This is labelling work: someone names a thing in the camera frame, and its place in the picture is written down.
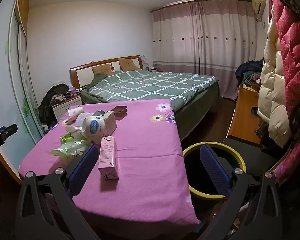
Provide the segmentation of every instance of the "wardrobe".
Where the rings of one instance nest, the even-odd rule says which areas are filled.
[[[0,3],[0,128],[18,126],[0,147],[0,159],[19,183],[19,164],[44,135],[27,60],[28,11],[28,0]]]

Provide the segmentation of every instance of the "flower print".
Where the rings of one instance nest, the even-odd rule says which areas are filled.
[[[155,114],[154,116],[151,116],[150,120],[152,122],[160,122],[164,120],[164,116],[162,114]]]
[[[171,110],[171,106],[169,104],[158,104],[158,106],[155,108],[157,111],[160,111],[160,112],[165,112],[165,111],[169,111]]]
[[[170,122],[170,123],[176,123],[176,119],[175,119],[175,117],[174,117],[174,115],[173,114],[168,114],[167,116],[166,116],[166,121],[167,122]]]

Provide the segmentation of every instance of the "black jacket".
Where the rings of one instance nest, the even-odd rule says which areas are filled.
[[[39,118],[42,123],[51,126],[51,123],[57,123],[57,119],[54,115],[52,108],[50,107],[51,99],[54,95],[64,95],[69,90],[69,87],[66,84],[59,84],[53,86],[47,94],[42,99],[42,102],[39,106]]]

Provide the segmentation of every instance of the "yellow trash bin rim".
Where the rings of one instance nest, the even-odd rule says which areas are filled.
[[[246,171],[246,164],[244,163],[244,160],[242,159],[242,157],[240,156],[240,154],[237,151],[235,151],[234,149],[232,149],[231,147],[229,147],[228,145],[225,145],[223,143],[218,143],[218,142],[201,142],[201,143],[193,144],[193,145],[189,146],[187,149],[185,149],[183,151],[183,158],[185,158],[194,149],[200,148],[202,144],[208,144],[208,145],[210,145],[212,147],[226,150],[228,153],[230,153],[237,160],[237,162],[239,164],[239,167],[244,172],[247,172]],[[223,196],[223,195],[205,194],[203,192],[200,192],[200,191],[196,190],[195,188],[191,187],[190,185],[189,185],[189,189],[190,189],[190,191],[193,194],[195,194],[195,195],[197,195],[197,196],[199,196],[201,198],[204,198],[204,199],[217,200],[217,199],[223,199],[223,198],[225,198],[225,196]]]

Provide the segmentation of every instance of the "metal screw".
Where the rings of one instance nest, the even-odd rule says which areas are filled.
[[[57,169],[55,170],[55,173],[56,173],[56,174],[62,174],[64,171],[65,171],[65,170],[64,170],[63,168],[57,168]]]
[[[265,176],[268,178],[268,179],[271,179],[272,178],[272,174],[270,172],[266,172],[265,173]]]
[[[31,178],[32,176],[33,176],[33,172],[32,171],[27,172],[27,174],[26,174],[27,178]]]
[[[241,175],[241,174],[243,173],[243,170],[240,169],[240,168],[235,168],[235,169],[234,169],[234,172],[235,172],[236,174],[238,174],[238,175]]]

